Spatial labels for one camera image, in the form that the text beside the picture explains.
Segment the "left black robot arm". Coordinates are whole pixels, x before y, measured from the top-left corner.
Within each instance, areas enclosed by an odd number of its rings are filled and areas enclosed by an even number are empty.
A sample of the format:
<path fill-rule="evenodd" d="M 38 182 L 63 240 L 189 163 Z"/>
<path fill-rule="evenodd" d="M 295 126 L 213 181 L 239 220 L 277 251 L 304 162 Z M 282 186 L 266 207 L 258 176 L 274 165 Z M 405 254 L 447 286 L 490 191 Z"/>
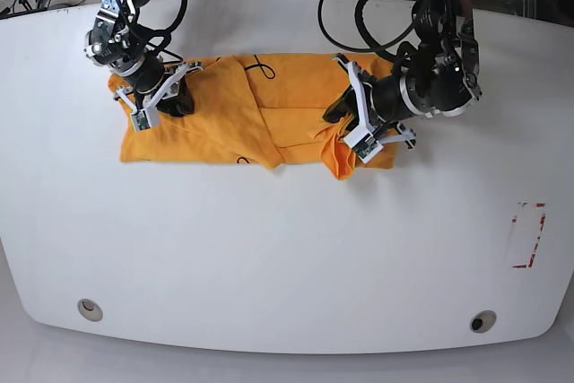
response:
<path fill-rule="evenodd" d="M 358 0 L 354 10 L 355 26 L 367 45 L 362 52 L 388 61 L 391 73 L 377 78 L 345 55 L 335 55 L 349 86 L 323 115 L 332 124 L 351 118 L 345 142 L 362 158 L 391 143 L 414 148 L 416 134 L 404 125 L 406 119 L 455 117 L 482 96 L 471 0 L 416 0 L 411 24 L 386 44 L 367 29 L 368 1 Z"/>

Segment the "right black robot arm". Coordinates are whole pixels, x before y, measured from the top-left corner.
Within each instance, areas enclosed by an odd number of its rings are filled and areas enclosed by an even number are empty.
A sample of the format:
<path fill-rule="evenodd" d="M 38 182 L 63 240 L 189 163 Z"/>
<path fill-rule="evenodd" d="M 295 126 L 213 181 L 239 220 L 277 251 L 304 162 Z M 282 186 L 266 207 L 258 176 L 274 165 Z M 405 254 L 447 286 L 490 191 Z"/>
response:
<path fill-rule="evenodd" d="M 116 99 L 130 104 L 135 123 L 152 126 L 159 112 L 182 118 L 195 112 L 186 76 L 202 67 L 189 64 L 167 50 L 172 33 L 183 22 L 187 0 L 164 29 L 138 23 L 140 10 L 151 0 L 100 0 L 100 9 L 85 39 L 84 52 L 98 66 L 106 66 L 120 80 Z"/>

